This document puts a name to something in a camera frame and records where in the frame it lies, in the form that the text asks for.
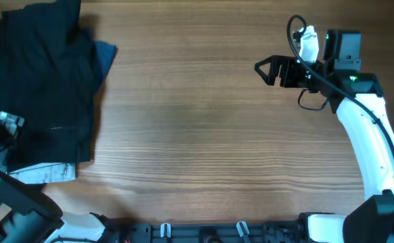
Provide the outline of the black shorts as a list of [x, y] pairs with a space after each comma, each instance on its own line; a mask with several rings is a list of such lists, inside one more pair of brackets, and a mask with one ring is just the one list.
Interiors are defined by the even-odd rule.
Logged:
[[91, 156], [95, 44], [79, 28], [79, 1], [37, 3], [0, 19], [0, 112], [24, 119], [10, 170]]

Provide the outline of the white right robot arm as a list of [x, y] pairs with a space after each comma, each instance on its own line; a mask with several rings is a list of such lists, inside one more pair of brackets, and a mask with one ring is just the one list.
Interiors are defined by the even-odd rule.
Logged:
[[351, 141], [364, 183], [365, 201], [346, 216], [304, 213], [295, 233], [304, 242], [394, 242], [394, 133], [383, 89], [360, 70], [362, 35], [329, 30], [322, 61], [312, 27], [293, 33], [297, 57], [273, 55], [255, 64], [272, 86], [320, 93]]

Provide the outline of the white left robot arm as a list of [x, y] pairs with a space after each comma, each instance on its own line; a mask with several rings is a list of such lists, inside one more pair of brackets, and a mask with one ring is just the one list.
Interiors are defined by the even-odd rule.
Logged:
[[64, 213], [41, 191], [0, 171], [0, 242], [119, 242], [108, 218]]

